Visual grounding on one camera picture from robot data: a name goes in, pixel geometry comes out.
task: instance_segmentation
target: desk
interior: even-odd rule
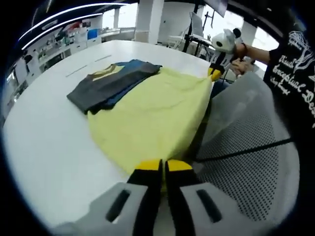
[[[109,41],[71,55],[41,74],[5,121],[10,170],[26,202],[48,227],[79,219],[92,200],[128,179],[92,141],[87,118],[66,95],[88,73],[131,59],[197,77],[207,76],[209,67],[205,60],[162,46]]]

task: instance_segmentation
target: ceiling light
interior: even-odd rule
[[[65,25],[67,23],[70,23],[72,21],[77,21],[79,19],[82,19],[82,18],[87,18],[87,17],[92,17],[92,16],[99,16],[99,15],[102,15],[103,13],[96,13],[96,14],[91,14],[91,15],[86,15],[86,16],[81,16],[81,17],[77,17],[77,18],[74,18],[72,20],[68,20],[68,21],[65,21],[65,22],[62,22],[56,26],[53,26],[51,27],[50,29],[44,31],[43,33],[39,34],[38,36],[36,36],[35,38],[33,38],[30,42],[28,42],[27,44],[24,45],[24,47],[22,48],[22,50],[26,49],[30,44],[32,44],[35,40],[37,40],[38,38],[40,38],[41,36],[43,36],[44,34],[48,33],[49,31],[52,31],[53,29],[56,29],[62,25]]]
[[[93,4],[87,4],[87,5],[83,5],[83,6],[76,6],[76,7],[73,7],[73,8],[70,8],[68,10],[64,10],[64,11],[61,11],[55,15],[52,15],[48,18],[46,18],[45,20],[42,20],[41,22],[37,23],[36,25],[34,25],[32,28],[30,28],[28,31],[26,31],[20,38],[18,41],[21,40],[21,38],[23,38],[27,33],[29,33],[30,31],[32,31],[33,29],[35,29],[36,27],[44,24],[45,22],[55,18],[56,16],[60,16],[64,13],[67,13],[67,12],[70,12],[70,11],[74,11],[74,10],[77,10],[77,9],[81,9],[81,8],[85,8],[85,7],[90,7],[90,6],[104,6],[104,5],[128,5],[128,3],[93,3]]]

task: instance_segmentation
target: person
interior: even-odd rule
[[[220,92],[230,86],[230,83],[227,80],[235,81],[236,79],[244,75],[245,72],[252,71],[254,63],[255,60],[252,60],[250,58],[248,58],[247,60],[241,58],[233,60],[231,62],[230,69],[227,70],[226,73],[224,73],[224,75],[222,76],[223,78],[215,81],[210,98],[214,98]]]
[[[314,171],[311,161],[315,143],[315,57],[314,31],[293,30],[278,48],[266,51],[246,45],[235,46],[235,54],[265,63],[263,78],[270,88],[285,126],[299,155],[300,182],[296,204],[274,235],[296,235],[301,226],[310,227],[314,210]]]

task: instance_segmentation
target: white pillar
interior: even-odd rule
[[[248,45],[252,45],[255,39],[257,27],[251,25],[250,23],[244,21],[242,26],[242,40]]]
[[[119,8],[115,9],[114,13],[114,29],[118,29],[118,20],[119,20]]]
[[[164,0],[140,0],[135,40],[157,44]]]

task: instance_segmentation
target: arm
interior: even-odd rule
[[[254,60],[260,61],[264,64],[268,64],[270,60],[269,51],[258,49],[250,45],[246,45],[246,48],[243,44],[235,45],[235,53],[238,56],[248,56]]]

